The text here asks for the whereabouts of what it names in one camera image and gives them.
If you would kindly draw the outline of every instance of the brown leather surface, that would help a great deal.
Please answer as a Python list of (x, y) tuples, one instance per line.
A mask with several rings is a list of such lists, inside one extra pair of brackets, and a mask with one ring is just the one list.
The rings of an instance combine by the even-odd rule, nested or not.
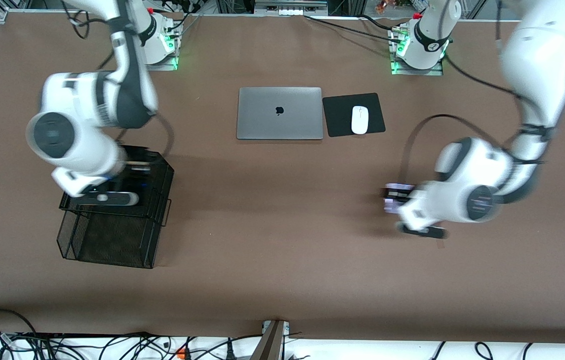
[[(11, 13), (0, 25), (0, 307), (56, 333), (239, 336), (281, 318), (308, 338), (565, 342), (565, 116), (530, 198), (489, 223), (445, 224), (444, 243), (400, 234), (379, 194), (413, 127), (449, 113), (504, 141), (516, 106), (449, 66), (443, 77), (391, 75), (384, 41), (298, 16), (205, 16), (184, 37), (180, 68), (151, 74), (176, 132), (156, 268), (63, 260), (61, 191), (24, 132), (47, 76), (107, 56), (107, 29), (91, 32), (79, 39), (60, 14)], [(449, 54), (503, 85), (493, 34), (493, 23), (461, 22)], [(387, 131), (237, 141), (238, 91), (250, 86), (377, 92)], [(409, 181), (431, 179), (442, 147), (470, 134), (431, 123)], [(125, 141), (161, 151), (166, 135), (151, 121)], [(0, 329), (25, 330), (6, 316)]]

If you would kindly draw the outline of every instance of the silver laptop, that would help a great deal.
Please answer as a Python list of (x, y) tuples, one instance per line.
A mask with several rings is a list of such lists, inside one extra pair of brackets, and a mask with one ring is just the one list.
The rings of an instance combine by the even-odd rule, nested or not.
[(321, 88), (241, 88), (236, 137), (244, 141), (323, 139)]

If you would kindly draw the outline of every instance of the computer mouse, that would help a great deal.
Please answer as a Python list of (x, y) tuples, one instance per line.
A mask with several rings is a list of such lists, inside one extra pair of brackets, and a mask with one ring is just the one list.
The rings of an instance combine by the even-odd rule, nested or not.
[(367, 127), (369, 127), (369, 110), (364, 106), (354, 106), (351, 109), (351, 131), (362, 135), (367, 132)]

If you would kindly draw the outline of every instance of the mouse pad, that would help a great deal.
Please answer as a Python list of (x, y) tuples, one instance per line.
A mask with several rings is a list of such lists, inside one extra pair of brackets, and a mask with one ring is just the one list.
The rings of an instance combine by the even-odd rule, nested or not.
[(324, 119), (329, 137), (345, 137), (355, 135), (352, 131), (352, 109), (365, 107), (369, 110), (369, 133), (385, 132), (383, 110), (377, 93), (360, 93), (356, 95), (332, 96), (323, 98)]

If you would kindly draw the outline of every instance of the black mesh basket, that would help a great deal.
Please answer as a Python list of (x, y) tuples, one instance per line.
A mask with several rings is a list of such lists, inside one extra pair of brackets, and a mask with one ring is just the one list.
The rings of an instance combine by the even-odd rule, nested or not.
[(60, 209), (65, 210), (65, 216), (57, 238), (63, 258), (153, 268), (161, 228), (171, 207), (169, 189), (174, 169), (157, 152), (138, 146), (124, 148), (132, 164), (118, 176), (118, 183), (108, 183), (112, 183), (109, 186), (116, 191), (138, 194), (138, 203), (133, 206), (84, 205), (64, 193)]

